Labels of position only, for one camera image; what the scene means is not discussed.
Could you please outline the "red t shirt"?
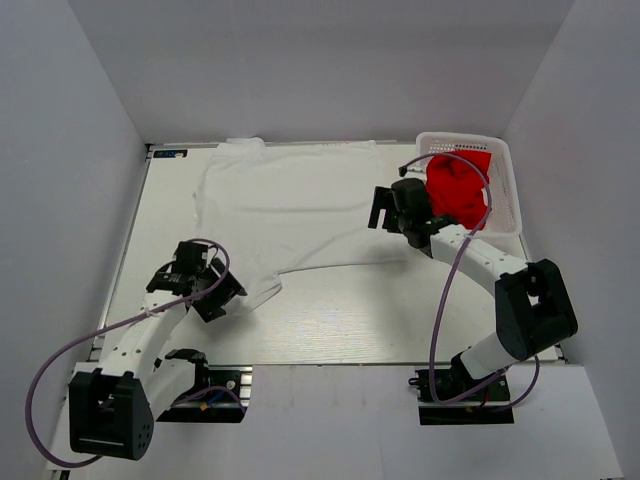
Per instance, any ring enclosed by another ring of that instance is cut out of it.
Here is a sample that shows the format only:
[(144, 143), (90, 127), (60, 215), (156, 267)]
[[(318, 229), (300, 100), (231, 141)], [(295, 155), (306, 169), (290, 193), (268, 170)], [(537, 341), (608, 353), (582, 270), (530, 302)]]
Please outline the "red t shirt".
[(484, 217), (484, 183), (465, 162), (444, 155), (433, 157), (426, 168), (426, 191), (435, 215), (450, 215), (471, 230)]

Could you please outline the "white t shirt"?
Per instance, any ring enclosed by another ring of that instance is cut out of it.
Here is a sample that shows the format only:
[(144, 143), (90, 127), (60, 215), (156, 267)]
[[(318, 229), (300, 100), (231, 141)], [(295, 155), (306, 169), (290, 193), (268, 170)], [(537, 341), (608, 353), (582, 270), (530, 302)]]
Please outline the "white t shirt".
[(373, 141), (282, 150), (259, 138), (219, 144), (194, 201), (198, 235), (226, 249), (246, 291), (227, 315), (275, 296), (284, 273), (405, 260), (402, 236), (368, 226), (384, 166)]

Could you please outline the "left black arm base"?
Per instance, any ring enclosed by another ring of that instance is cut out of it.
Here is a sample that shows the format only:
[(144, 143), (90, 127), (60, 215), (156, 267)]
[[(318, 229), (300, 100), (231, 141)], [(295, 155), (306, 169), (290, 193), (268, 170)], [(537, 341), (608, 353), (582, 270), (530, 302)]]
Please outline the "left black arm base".
[(248, 409), (252, 366), (209, 366), (205, 383), (178, 397), (179, 404), (162, 413), (160, 423), (240, 424)]

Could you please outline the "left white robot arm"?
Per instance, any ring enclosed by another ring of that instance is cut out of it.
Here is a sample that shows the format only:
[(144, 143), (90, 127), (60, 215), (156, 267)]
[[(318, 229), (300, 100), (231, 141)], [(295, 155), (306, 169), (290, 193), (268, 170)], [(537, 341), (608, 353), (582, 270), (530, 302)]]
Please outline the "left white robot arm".
[(163, 349), (191, 313), (210, 322), (245, 288), (230, 270), (230, 256), (206, 239), (182, 241), (172, 260), (146, 286), (141, 317), (129, 324), (111, 352), (69, 385), (69, 445), (73, 452), (138, 460), (148, 450), (156, 420), (172, 407), (218, 397), (246, 409), (239, 389), (212, 380), (203, 352)]

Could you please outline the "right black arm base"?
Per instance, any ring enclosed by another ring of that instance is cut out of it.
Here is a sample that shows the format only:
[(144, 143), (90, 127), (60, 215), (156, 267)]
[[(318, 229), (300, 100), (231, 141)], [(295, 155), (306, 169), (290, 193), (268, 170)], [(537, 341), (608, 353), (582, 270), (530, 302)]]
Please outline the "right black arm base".
[(506, 375), (465, 399), (441, 405), (432, 398), (429, 389), (429, 371), (416, 370), (408, 385), (417, 394), (419, 423), (421, 426), (489, 426), (514, 423), (510, 407), (511, 392)]

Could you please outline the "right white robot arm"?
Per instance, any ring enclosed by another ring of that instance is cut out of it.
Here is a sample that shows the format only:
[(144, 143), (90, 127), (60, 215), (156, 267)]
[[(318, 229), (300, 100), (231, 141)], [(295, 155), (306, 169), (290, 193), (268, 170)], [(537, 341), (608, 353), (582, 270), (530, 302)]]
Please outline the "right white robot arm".
[(577, 333), (578, 321), (554, 262), (527, 262), (474, 238), (453, 217), (435, 215), (422, 181), (377, 186), (368, 227), (403, 235), (411, 247), (492, 295), (495, 331), (451, 360), (451, 384), (459, 396), (477, 397), (491, 375)]

